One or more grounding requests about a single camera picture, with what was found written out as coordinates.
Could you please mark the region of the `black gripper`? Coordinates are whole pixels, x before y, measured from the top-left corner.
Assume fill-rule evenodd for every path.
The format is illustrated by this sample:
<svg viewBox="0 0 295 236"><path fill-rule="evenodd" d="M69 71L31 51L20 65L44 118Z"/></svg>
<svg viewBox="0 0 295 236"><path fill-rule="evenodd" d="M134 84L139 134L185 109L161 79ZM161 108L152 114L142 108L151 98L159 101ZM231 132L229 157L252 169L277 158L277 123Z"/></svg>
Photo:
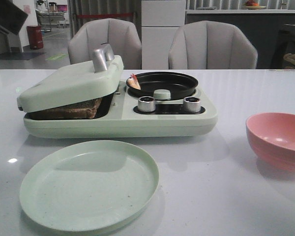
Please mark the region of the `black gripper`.
<svg viewBox="0 0 295 236"><path fill-rule="evenodd" d="M28 14L11 1L0 1L0 33L17 35Z"/></svg>

